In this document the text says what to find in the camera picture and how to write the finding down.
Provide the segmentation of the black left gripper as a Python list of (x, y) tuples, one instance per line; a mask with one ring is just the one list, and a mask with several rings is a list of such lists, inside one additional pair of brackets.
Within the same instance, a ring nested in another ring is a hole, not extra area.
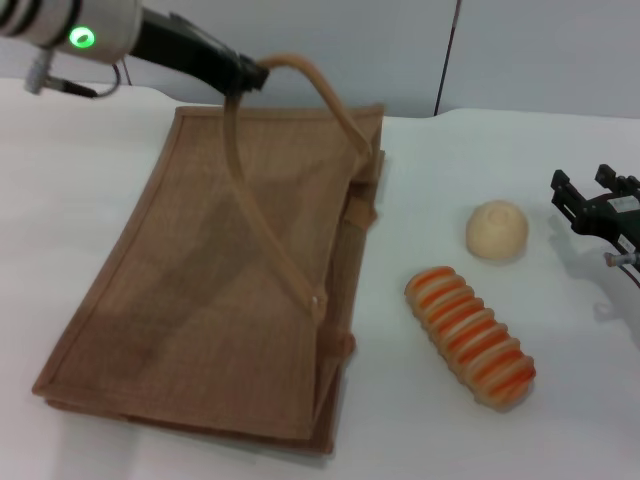
[(260, 91), (270, 70), (207, 39), (175, 16), (144, 11), (130, 55), (203, 81), (223, 95)]

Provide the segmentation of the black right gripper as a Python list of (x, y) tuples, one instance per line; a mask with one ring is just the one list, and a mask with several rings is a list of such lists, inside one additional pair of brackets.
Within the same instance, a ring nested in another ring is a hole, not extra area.
[(595, 181), (611, 192), (585, 199), (558, 169), (551, 180), (551, 203), (573, 221), (575, 233), (606, 240), (618, 251), (638, 251), (639, 191), (623, 191), (626, 180), (607, 164), (599, 165)]

